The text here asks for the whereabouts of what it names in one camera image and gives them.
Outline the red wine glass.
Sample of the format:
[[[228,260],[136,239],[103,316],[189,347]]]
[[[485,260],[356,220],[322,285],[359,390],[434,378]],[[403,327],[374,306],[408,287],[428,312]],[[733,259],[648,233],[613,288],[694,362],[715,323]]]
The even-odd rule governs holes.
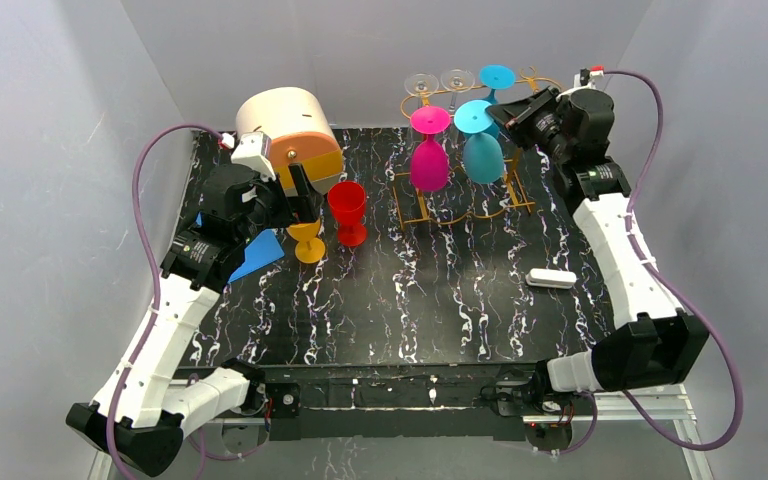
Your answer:
[[[353,181],[337,183],[327,194],[330,211],[338,224],[337,240],[346,247],[357,247],[367,238],[362,221],[366,212],[366,192]]]

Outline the yellow wine glass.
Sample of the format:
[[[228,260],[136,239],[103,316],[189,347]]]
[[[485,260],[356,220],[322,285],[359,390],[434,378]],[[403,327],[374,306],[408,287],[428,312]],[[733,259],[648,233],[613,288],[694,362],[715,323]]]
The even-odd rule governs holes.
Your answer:
[[[299,223],[289,226],[287,234],[296,241],[294,254],[299,262],[315,264],[322,260],[326,247],[319,238],[321,220],[312,223]]]

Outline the light blue wine glass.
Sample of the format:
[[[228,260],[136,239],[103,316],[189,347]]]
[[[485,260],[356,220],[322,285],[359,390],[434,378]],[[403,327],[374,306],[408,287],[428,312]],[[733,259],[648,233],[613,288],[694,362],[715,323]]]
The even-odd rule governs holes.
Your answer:
[[[455,112],[455,127],[464,135],[462,162],[468,178],[478,184],[492,184],[504,175],[504,155],[498,141],[499,128],[486,112],[490,103],[471,100]]]

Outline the white cylindrical drawer box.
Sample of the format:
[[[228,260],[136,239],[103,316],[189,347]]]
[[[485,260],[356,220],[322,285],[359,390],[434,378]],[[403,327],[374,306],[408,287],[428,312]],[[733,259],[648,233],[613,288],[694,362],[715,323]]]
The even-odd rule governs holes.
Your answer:
[[[247,99],[238,109],[239,134],[262,132],[271,140],[268,158],[284,190],[294,195],[289,172],[301,165],[313,189],[327,194],[344,172],[342,149],[317,98],[300,87],[278,87]]]

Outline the magenta wine glass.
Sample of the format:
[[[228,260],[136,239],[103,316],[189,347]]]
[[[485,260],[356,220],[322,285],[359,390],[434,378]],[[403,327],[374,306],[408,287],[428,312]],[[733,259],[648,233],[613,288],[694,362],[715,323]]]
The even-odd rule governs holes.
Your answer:
[[[443,189],[449,179],[449,157],[436,136],[445,132],[451,123],[450,115],[441,107],[427,105],[410,117],[410,125],[423,135],[423,140],[410,159],[410,180],[423,192]]]

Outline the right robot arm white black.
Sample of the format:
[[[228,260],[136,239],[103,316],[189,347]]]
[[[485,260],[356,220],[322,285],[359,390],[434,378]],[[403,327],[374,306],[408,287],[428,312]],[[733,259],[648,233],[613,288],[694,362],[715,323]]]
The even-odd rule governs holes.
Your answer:
[[[547,87],[486,113],[515,145],[549,159],[555,191],[591,248],[613,309],[613,332],[590,350],[539,362],[542,390],[612,392],[683,382],[709,333],[650,272],[655,261],[628,209],[629,183],[607,154],[613,99],[595,89],[562,94]]]

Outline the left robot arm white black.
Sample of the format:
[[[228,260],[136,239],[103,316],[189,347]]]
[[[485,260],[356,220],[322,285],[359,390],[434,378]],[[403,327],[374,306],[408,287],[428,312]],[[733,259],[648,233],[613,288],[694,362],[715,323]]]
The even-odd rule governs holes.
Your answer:
[[[318,218],[321,197],[304,168],[290,166],[296,192],[237,164],[218,166],[204,184],[201,212],[152,260],[153,298],[140,330],[108,381],[88,403],[74,404],[67,425],[88,443],[150,477],[174,461],[185,439],[220,414],[249,402],[264,381],[250,363],[228,360],[184,389],[171,389],[179,362],[218,302],[249,244],[266,230]]]

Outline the teal wine glass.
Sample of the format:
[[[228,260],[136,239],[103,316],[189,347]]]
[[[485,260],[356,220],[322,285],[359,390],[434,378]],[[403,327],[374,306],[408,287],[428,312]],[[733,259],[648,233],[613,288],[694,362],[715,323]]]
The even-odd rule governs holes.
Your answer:
[[[479,71],[480,82],[489,89],[485,101],[497,104],[496,92],[511,88],[517,80],[515,72],[507,66],[500,64],[486,65]]]

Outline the clear wine glass right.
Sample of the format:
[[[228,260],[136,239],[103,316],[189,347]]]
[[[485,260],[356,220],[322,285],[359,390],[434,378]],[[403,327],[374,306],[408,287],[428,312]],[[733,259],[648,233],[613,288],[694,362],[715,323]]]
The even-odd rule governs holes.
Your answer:
[[[450,114],[454,114],[457,108],[458,95],[473,88],[475,77],[469,70],[452,69],[441,75],[440,85],[450,93],[448,111]]]

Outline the clear wine glass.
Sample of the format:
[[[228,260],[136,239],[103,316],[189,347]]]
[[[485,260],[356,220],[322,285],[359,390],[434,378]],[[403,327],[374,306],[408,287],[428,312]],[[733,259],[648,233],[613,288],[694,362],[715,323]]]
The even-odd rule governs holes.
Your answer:
[[[405,79],[404,88],[409,96],[418,100],[420,106],[427,106],[429,98],[439,88],[439,80],[429,73],[416,73]]]
[[[452,69],[441,75],[440,85],[450,93],[448,111],[450,114],[454,114],[457,108],[458,95],[473,88],[475,77],[469,70]]]

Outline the clear wine glass left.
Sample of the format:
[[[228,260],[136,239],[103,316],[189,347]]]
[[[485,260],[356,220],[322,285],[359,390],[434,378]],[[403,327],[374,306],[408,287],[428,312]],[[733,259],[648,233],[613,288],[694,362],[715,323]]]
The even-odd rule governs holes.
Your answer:
[[[404,88],[409,96],[418,100],[420,106],[427,106],[429,98],[439,88],[439,80],[429,73],[416,73],[405,79]]]

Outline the blue flat sheet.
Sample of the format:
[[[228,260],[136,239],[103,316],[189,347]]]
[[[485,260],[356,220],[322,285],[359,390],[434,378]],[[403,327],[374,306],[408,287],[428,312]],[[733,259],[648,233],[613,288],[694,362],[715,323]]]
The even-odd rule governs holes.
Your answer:
[[[255,211],[230,216],[201,211],[196,216],[196,244],[190,257],[199,286],[224,286],[283,257],[275,227]]]

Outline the white oblong case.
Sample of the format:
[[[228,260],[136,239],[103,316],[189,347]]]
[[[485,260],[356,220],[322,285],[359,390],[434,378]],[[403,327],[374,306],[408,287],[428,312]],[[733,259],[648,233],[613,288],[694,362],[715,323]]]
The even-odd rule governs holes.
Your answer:
[[[574,272],[532,268],[525,277],[526,284],[539,288],[571,289],[578,281]]]

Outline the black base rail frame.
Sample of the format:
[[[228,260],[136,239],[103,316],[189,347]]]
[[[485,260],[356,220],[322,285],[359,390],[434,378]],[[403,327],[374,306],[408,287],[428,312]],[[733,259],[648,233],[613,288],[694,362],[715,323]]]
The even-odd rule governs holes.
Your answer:
[[[620,392],[524,395],[529,363],[403,365],[271,365],[234,362],[250,379],[239,414],[224,408],[213,421],[247,423],[270,414],[274,441],[354,437],[491,437],[534,441],[540,450],[571,444],[572,429],[601,421],[638,421]]]

